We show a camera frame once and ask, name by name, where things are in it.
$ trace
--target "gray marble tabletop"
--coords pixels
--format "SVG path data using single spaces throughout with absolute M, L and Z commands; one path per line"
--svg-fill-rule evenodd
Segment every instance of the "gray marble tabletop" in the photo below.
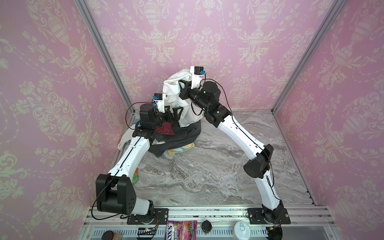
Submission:
M 304 182 L 270 110 L 234 111 L 233 115 L 264 144 L 274 147 L 271 163 L 279 198 L 288 204 L 310 204 Z M 195 146 L 171 157 L 147 152 L 141 160 L 136 194 L 155 205 L 257 204 L 262 200 L 254 180 L 243 170 L 245 153 L 225 133 L 202 119 Z

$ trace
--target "pink wall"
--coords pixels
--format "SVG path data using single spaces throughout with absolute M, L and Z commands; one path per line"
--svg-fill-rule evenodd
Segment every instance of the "pink wall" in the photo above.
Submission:
M 273 106 L 332 2 L 87 0 L 132 102 L 199 65 L 234 109 Z
M 0 239 L 74 240 L 126 108 L 73 1 L 0 5 Z
M 278 112 L 346 240 L 383 239 L 384 1 L 347 1 Z

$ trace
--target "white canister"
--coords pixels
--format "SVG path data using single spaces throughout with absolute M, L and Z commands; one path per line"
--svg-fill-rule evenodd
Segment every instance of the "white canister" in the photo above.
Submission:
M 251 229 L 246 222 L 237 222 L 233 227 L 233 237 L 236 240 L 250 240 Z

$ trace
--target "purple candy package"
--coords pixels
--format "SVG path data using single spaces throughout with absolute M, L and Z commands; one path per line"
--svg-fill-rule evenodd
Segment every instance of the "purple candy package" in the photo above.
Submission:
M 197 221 L 168 221 L 164 240 L 196 240 Z

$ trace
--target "black mounting plate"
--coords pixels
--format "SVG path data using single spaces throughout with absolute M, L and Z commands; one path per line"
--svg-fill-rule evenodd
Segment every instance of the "black mounting plate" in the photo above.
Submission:
M 262 208 L 247 209 L 247 217 L 249 218 L 250 224 L 271 224 L 265 221 L 263 215 L 264 213 Z M 286 209 L 281 211 L 279 215 L 279 219 L 281 219 L 281 224 L 291 224 L 291 219 L 289 218 L 289 215 Z
M 161 209 L 161 208 L 155 208 L 155 215 L 159 217 L 159 225 L 165 225 L 168 221 L 168 212 L 169 209 Z M 154 216 L 152 221 L 150 223 L 142 223 L 138 220 L 137 216 L 129 215 L 127 219 L 128 225 L 156 225 L 157 223 L 157 217 Z

